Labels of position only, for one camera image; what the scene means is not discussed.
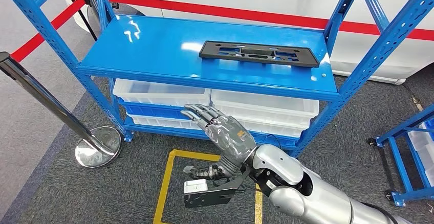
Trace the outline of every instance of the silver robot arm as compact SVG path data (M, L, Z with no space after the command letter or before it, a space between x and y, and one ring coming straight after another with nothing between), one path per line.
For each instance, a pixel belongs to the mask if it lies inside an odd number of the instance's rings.
M183 114L193 119L222 151L222 158L207 168L187 166L184 171L195 181L184 184L188 208L225 204L246 177L279 211L308 224L410 224L379 207L358 202L323 181L273 145L256 146L251 134L233 117L211 106L186 105ZM206 180L237 179L208 190Z

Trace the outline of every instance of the blue metal shelf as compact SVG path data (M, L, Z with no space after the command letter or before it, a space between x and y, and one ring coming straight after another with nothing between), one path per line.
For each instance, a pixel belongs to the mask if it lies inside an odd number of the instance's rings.
M206 40L310 47L321 62L318 68L303 68L201 59ZM339 96L322 32L285 27L116 15L77 71L318 100Z
M97 0L103 30L86 58L79 62L40 9L46 0L13 0L124 135L132 130L205 139L198 131L137 126L120 118L117 97L107 100L91 75L328 101L327 106L294 142L298 156L348 103L375 70L434 7L434 0L409 0L389 22L378 0L365 0L381 35L336 89L329 62L340 24L354 0L339 0L324 30L253 26L195 20L115 15L109 0ZM308 47L320 66L302 68L232 60L204 59L198 52L206 40ZM405 130L394 130L393 134Z
M396 191L392 192L392 198L396 206L404 207L406 200L434 199L434 186L431 186L431 184L429 183L429 180L425 174L425 168L418 155L418 152L413 147L410 137L408 136L408 132L412 130L431 133L432 130L430 128L430 124L433 118L434 104L425 108L420 113L412 116L407 121L402 122L400 125L391 129L389 132L376 138L376 143L378 147L383 147L385 146L385 144L389 144L392 150L392 155L394 156L396 162L396 166L398 167L399 175L401 176L401 180L405 188L404 193L399 193ZM419 128L419 125L421 123L428 124L428 129ZM415 166L422 181L423 188L421 189L415 190L413 188L408 177L404 162L402 160L401 153L399 152L396 139L402 136L404 136L407 141L408 148L411 152L411 156L413 157Z

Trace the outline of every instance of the white storage bin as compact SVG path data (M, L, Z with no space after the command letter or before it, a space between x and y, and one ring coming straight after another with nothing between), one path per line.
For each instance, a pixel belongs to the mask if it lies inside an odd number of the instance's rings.
M418 155L422 161L425 170L434 167L434 144L428 144L418 151Z
M319 111L317 100L218 89L212 90L211 101L215 108L237 119L293 124L304 129Z
M419 128L426 129L425 123L422 123ZM409 131L408 137L416 151L424 148L428 144L433 144L432 138L428 132L422 131Z
M426 177L428 178L429 184L434 187L434 167L425 170Z
M172 127L172 128L187 128L187 129L200 129L195 122L187 119L177 119L177 118L161 118L152 116L141 116L128 114L135 124L150 125L150 126L161 126L161 127ZM257 131L263 133L272 133L276 135L290 136L290 137L300 137L302 128L291 127L284 124L268 124L259 121L244 121L242 119L238 120L247 130Z
M131 115L131 114L127 114L127 115L133 119L135 124L172 127L172 128L200 129L195 124L195 122L187 119L161 118L161 117L151 117L151 116L141 116L141 115Z
M184 106L209 105L210 89L156 82L116 79L113 94L125 102Z
M271 133L274 135L299 138L301 132L306 129L302 126L291 126L286 123L267 123L263 121L244 120L235 116L234 118L236 118L247 130L262 133Z

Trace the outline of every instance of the caster wheel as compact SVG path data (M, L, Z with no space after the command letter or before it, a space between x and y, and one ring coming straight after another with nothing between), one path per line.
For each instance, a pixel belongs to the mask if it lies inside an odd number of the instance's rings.
M387 200L394 202L393 196L392 196L392 190L386 190L384 191L384 196Z
M377 141L374 138L369 138L366 141L370 146L377 146Z

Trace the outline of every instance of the chrome pole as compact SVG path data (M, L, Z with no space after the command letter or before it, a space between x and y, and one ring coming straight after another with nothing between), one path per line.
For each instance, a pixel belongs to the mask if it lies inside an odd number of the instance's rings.
M106 126L88 130L7 52L0 52L0 70L81 137L75 149L76 159L81 165L96 168L117 157L121 146L121 136L117 130Z

